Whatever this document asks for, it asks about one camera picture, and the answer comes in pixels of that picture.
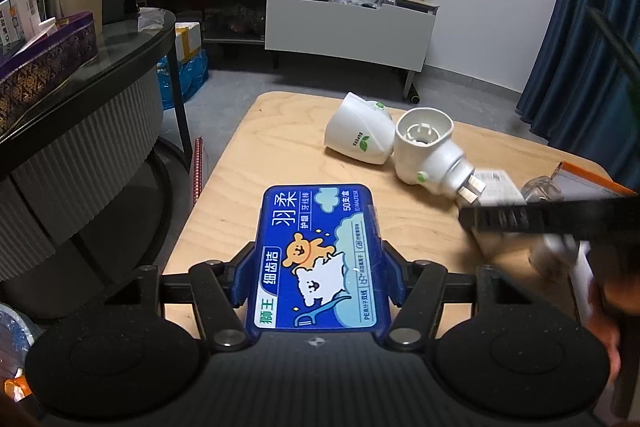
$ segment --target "tv stand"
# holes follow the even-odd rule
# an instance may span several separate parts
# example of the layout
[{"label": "tv stand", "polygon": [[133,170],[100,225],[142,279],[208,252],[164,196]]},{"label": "tv stand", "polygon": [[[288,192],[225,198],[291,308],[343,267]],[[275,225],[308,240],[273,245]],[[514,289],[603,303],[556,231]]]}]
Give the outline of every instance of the tv stand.
[{"label": "tv stand", "polygon": [[[407,98],[415,73],[422,71],[439,6],[429,1],[396,0],[379,9],[330,3],[329,0],[137,0],[202,22],[203,43],[255,44],[280,51],[350,58],[406,71]],[[209,28],[208,10],[236,3],[263,10],[264,32]]]}]

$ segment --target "barcode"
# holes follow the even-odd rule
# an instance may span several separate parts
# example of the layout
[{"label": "barcode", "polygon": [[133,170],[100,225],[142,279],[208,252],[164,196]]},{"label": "barcode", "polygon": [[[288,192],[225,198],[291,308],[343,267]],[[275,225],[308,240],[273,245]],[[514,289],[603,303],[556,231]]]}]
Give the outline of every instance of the barcode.
[{"label": "barcode", "polygon": [[31,12],[31,15],[36,15],[36,3],[35,0],[27,0],[27,2],[29,3],[29,11]]}]

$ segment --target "curtain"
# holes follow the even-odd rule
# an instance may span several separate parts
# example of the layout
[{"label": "curtain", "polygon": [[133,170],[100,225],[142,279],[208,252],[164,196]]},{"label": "curtain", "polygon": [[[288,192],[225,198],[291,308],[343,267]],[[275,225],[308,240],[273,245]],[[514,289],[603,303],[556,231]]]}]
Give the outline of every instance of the curtain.
[{"label": "curtain", "polygon": [[638,124],[626,94],[628,78],[586,6],[601,10],[640,52],[640,0],[556,0],[516,112],[551,147],[593,160],[618,183],[640,190]]}]

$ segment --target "red spiral notebook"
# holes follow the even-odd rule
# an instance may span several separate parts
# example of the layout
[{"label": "red spiral notebook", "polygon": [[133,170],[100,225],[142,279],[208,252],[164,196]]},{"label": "red spiral notebook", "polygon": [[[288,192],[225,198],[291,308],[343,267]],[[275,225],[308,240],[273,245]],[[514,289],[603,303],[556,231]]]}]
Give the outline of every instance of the red spiral notebook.
[{"label": "red spiral notebook", "polygon": [[209,155],[204,148],[202,136],[199,136],[196,138],[193,146],[193,158],[191,161],[191,196],[194,205],[202,194],[202,190],[208,179]]}]

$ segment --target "floor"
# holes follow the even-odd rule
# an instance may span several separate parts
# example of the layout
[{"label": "floor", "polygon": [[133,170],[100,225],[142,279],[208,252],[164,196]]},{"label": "floor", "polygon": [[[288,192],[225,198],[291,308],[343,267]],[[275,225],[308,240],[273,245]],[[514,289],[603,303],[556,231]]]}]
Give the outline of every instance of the floor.
[{"label": "floor", "polygon": [[[224,58],[219,49],[208,50],[210,77],[202,89],[186,103],[191,138],[202,136],[213,168],[255,99],[274,90],[343,98],[348,91],[380,100],[390,107],[416,107],[402,101],[402,84],[392,68],[313,55],[280,54],[280,67],[274,70],[271,56],[247,46],[239,55]],[[421,97],[419,105],[436,107],[453,120],[544,143],[529,132],[514,112],[513,97],[504,97],[482,89],[430,78],[415,77]],[[175,113],[165,111],[162,136],[180,143]],[[172,165],[176,185],[175,216],[159,266],[166,263],[190,211],[188,180]]]}]

